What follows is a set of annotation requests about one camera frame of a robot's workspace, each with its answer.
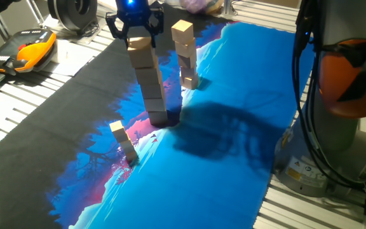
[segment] stack of wooden blocks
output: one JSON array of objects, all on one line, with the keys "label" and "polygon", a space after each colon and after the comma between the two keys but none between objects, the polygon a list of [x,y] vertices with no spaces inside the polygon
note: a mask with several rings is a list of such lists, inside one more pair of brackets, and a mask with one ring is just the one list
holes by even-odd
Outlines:
[{"label": "stack of wooden blocks", "polygon": [[121,121],[113,122],[109,125],[109,127],[111,128],[111,132],[115,139],[123,149],[128,163],[131,163],[137,159],[138,154],[133,147],[130,137],[126,133],[124,126],[122,126]]},{"label": "stack of wooden blocks", "polygon": [[193,24],[179,20],[172,26],[172,39],[175,41],[177,62],[180,66],[180,84],[185,88],[194,90],[198,85],[198,73]]},{"label": "stack of wooden blocks", "polygon": [[128,53],[132,67],[135,68],[151,125],[166,124],[168,115],[165,88],[159,70],[158,57],[151,46],[151,38],[130,38]]}]

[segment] orange device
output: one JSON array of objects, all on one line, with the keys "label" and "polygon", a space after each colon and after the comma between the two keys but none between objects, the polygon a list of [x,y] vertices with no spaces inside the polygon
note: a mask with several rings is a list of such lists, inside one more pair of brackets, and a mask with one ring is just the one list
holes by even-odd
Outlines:
[{"label": "orange device", "polygon": [[41,70],[57,51],[55,40],[56,34],[48,29],[17,32],[0,47],[0,73]]}]

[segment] fabric mat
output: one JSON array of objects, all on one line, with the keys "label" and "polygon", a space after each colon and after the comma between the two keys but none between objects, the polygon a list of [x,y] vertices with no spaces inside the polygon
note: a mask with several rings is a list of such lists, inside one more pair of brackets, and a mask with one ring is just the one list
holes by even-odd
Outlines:
[{"label": "fabric mat", "polygon": [[[180,19],[194,23],[193,91],[179,84],[170,28]],[[293,39],[165,6],[156,53],[168,127],[150,126],[125,45],[115,40],[0,142],[0,228],[250,228],[275,143],[295,112]],[[109,129],[116,120],[139,154],[134,167]]]}]

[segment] black cable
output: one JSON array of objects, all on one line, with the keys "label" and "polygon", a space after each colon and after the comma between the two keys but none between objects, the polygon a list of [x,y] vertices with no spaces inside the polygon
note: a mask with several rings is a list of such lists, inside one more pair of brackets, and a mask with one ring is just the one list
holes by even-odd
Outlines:
[{"label": "black cable", "polygon": [[[315,58],[315,64],[313,67],[313,73],[312,73],[312,77],[311,77],[311,81],[310,81],[310,86],[309,86],[309,92],[308,92],[308,99],[305,103],[306,110],[310,109],[310,116],[312,117],[312,126],[313,126],[313,133],[315,135],[315,128],[314,128],[314,112],[313,112],[313,108],[314,108],[314,93],[315,93],[315,86],[316,86],[316,73],[317,73],[317,66],[318,66],[318,55]],[[303,132],[303,136],[305,138],[306,141],[306,145],[308,147],[308,150],[311,154],[311,157],[314,161],[314,163],[316,164],[316,166],[318,167],[318,169],[320,170],[321,173],[323,173],[329,180],[335,182],[336,184],[339,184],[341,186],[347,187],[347,188],[354,188],[354,189],[358,189],[358,190],[362,190],[364,188],[366,188],[366,180],[365,181],[352,181],[348,178],[345,178],[344,176],[342,176],[340,173],[338,173],[338,171],[336,171],[334,168],[332,168],[325,160],[325,156],[323,155],[323,152],[318,149],[318,151],[316,151],[314,149],[314,147],[311,145],[311,141],[310,138],[308,137],[308,133],[306,131],[306,124],[308,125],[308,123],[305,122],[305,119],[303,117],[302,114],[302,110],[300,107],[300,81],[299,81],[299,57],[295,57],[292,60],[292,79],[293,79],[293,83],[294,83],[294,92],[295,92],[295,98],[296,98],[296,103],[297,103],[297,111],[299,112],[299,117],[300,117],[300,121],[301,121],[301,125],[302,125],[302,132]],[[329,174],[327,174],[318,164],[318,161],[316,160],[316,158],[318,158],[320,160],[320,162],[324,165],[326,165],[326,167],[328,167],[341,181],[343,181],[343,183],[341,183],[340,181],[334,179],[333,177],[331,177]]]},{"label": "black cable", "polygon": [[[318,55],[316,56],[316,60],[315,60],[315,64],[317,63],[318,61]],[[343,175],[341,175],[340,173],[338,173],[338,171],[336,171],[334,168],[332,168],[327,162],[326,162],[326,159],[325,159],[325,156],[323,155],[323,152],[318,149],[318,151],[316,151],[314,149],[314,147],[311,145],[311,142],[310,142],[310,138],[308,136],[308,133],[306,131],[306,122],[305,122],[305,119],[304,119],[304,116],[302,115],[302,110],[301,110],[301,107],[300,107],[300,93],[299,93],[299,57],[295,57],[293,60],[292,60],[292,65],[293,65],[293,68],[292,68],[292,79],[293,79],[293,82],[294,82],[294,90],[295,90],[295,97],[296,97],[296,102],[297,102],[297,110],[299,112],[299,117],[300,117],[300,121],[301,121],[301,125],[302,125],[302,132],[303,132],[303,136],[305,138],[305,141],[306,141],[306,145],[309,149],[309,152],[311,154],[311,157],[313,159],[313,161],[315,162],[315,164],[317,165],[318,169],[320,170],[320,172],[322,172],[329,180],[341,185],[341,186],[345,186],[347,188],[354,188],[354,189],[358,189],[358,190],[362,190],[364,188],[366,188],[366,180],[365,181],[352,181],[348,178],[345,178]],[[312,89],[311,87],[315,87],[316,86],[316,72],[312,74],[312,78],[311,78],[311,83],[310,83],[310,86],[309,86],[309,91],[312,93],[315,89]],[[310,105],[308,104],[310,100],[306,101],[306,105],[308,106],[311,106],[311,108],[313,108],[314,105]],[[316,158],[318,158],[320,160],[320,162],[322,164],[324,164],[326,167],[328,167],[330,169],[331,172],[333,172],[342,182],[334,179],[333,177],[331,177],[329,174],[327,174],[321,167],[320,165],[318,164],[318,161],[316,160]]]}]

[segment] warning label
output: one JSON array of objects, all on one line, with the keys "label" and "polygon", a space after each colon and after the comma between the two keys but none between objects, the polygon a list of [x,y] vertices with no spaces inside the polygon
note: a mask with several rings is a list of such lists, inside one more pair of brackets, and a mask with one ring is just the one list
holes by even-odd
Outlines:
[{"label": "warning label", "polygon": [[327,180],[316,167],[308,165],[295,157],[292,157],[286,169],[286,174],[303,184],[318,188],[323,187]]}]

